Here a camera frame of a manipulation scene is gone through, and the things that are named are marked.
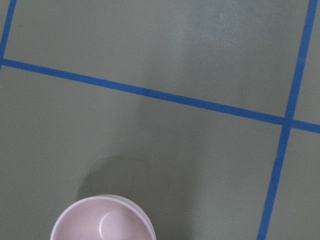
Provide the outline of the pink bowl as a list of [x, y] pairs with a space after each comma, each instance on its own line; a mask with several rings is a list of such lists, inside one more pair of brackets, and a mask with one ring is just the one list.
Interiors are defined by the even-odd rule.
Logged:
[[112, 194], [81, 199], [56, 220], [51, 240], [155, 240], [147, 214], [133, 201]]

